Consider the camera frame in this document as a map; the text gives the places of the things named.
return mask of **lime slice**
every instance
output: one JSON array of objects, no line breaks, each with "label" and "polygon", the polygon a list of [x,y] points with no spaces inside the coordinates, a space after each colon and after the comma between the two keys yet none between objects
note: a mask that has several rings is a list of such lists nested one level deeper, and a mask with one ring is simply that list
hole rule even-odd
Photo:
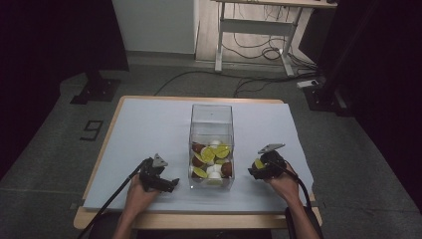
[{"label": "lime slice", "polygon": [[225,143],[220,143],[216,148],[213,148],[213,151],[218,158],[225,158],[230,153],[230,147]]},{"label": "lime slice", "polygon": [[208,174],[199,167],[193,167],[192,177],[194,177],[194,175],[196,175],[198,177],[202,177],[202,178],[208,177]]},{"label": "lime slice", "polygon": [[215,154],[210,147],[204,147],[201,150],[202,161],[210,162],[214,160]]},{"label": "lime slice", "polygon": [[213,186],[223,185],[223,179],[221,179],[221,178],[219,178],[219,179],[208,179],[207,184],[213,185]]},{"label": "lime slice", "polygon": [[255,166],[258,169],[261,169],[261,168],[264,168],[265,167],[264,163],[261,161],[260,158],[255,159]]},{"label": "lime slice", "polygon": [[217,160],[215,160],[215,164],[223,164],[225,162],[226,162],[226,160],[224,160],[224,159],[217,159]]},{"label": "lime slice", "polygon": [[205,161],[202,159],[201,155],[199,153],[193,152],[195,154],[195,156],[202,162],[205,163]]}]

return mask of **lemon slice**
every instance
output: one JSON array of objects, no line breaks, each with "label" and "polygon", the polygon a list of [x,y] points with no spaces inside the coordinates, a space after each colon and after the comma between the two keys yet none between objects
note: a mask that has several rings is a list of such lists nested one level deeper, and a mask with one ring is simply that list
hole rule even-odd
[{"label": "lemon slice", "polygon": [[194,154],[195,154],[195,156],[200,160],[200,161],[202,161],[202,162],[206,162],[206,161],[204,161],[204,159],[202,159],[202,156],[199,154],[199,153],[196,153],[196,152],[193,152]]},{"label": "lemon slice", "polygon": [[207,178],[208,177],[208,174],[204,170],[202,170],[201,168],[199,168],[199,167],[193,167],[192,176],[193,176],[193,174],[197,175],[198,177],[202,177],[202,178]]},{"label": "lemon slice", "polygon": [[210,147],[204,147],[201,150],[202,161],[210,162],[214,160],[215,154]]},{"label": "lemon slice", "polygon": [[230,147],[225,143],[220,143],[216,148],[213,148],[213,151],[218,158],[225,158],[230,153]]},{"label": "lemon slice", "polygon": [[217,160],[215,160],[215,164],[223,164],[225,162],[226,162],[226,160],[224,160],[224,159],[217,159]]},{"label": "lemon slice", "polygon": [[261,168],[264,168],[265,167],[264,163],[261,161],[260,158],[255,159],[255,166],[258,169],[261,169]]}]

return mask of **brown object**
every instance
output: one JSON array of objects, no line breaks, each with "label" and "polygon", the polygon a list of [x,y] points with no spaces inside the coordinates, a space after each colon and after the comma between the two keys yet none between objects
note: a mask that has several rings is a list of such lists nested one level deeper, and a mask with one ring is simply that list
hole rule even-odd
[{"label": "brown object", "polygon": [[198,143],[198,142],[192,142],[192,150],[196,153],[201,153],[202,148],[204,148],[205,145]]},{"label": "brown object", "polygon": [[192,178],[201,178],[198,174],[192,171]]},{"label": "brown object", "polygon": [[202,167],[205,164],[205,162],[201,161],[196,155],[193,155],[192,157],[192,165],[196,167]]},{"label": "brown object", "polygon": [[221,165],[221,173],[223,173],[224,176],[231,177],[232,176],[232,163],[231,162],[225,162],[223,165]]}]

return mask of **transparent box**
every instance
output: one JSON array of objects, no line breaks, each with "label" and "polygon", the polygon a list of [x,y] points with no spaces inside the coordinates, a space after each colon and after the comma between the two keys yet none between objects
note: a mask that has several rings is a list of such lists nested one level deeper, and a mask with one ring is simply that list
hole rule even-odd
[{"label": "transparent box", "polygon": [[189,134],[190,188],[230,189],[235,180],[230,106],[193,105]]}]

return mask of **white tabletop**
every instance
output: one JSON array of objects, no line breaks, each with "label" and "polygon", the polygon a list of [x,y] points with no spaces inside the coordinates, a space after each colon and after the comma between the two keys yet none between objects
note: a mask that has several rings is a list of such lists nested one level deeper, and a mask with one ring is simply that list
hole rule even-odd
[{"label": "white tabletop", "polygon": [[[235,181],[229,191],[190,189],[187,178],[188,141],[193,104],[232,106]],[[289,161],[309,193],[314,179],[299,142],[289,105],[125,99],[111,128],[103,158],[84,207],[100,208],[127,176],[156,153],[168,162],[162,178],[180,178],[172,193],[161,193],[150,205],[153,212],[281,212],[285,202],[248,167],[268,143],[285,143],[278,152]],[[124,206],[127,188],[109,206]]]}]

